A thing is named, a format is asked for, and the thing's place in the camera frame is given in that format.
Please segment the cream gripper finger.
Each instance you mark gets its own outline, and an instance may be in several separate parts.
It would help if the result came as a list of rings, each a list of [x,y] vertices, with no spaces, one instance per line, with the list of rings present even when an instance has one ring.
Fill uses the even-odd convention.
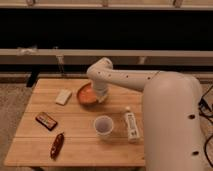
[[[107,96],[103,96],[101,98],[98,98],[98,103],[103,103],[107,99]]]

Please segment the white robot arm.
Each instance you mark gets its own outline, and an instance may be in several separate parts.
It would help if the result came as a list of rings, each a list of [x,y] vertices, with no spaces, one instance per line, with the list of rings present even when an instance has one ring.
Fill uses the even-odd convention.
[[[204,171],[199,102],[193,76],[171,71],[115,70],[108,58],[87,69],[99,100],[114,84],[142,93],[146,171]]]

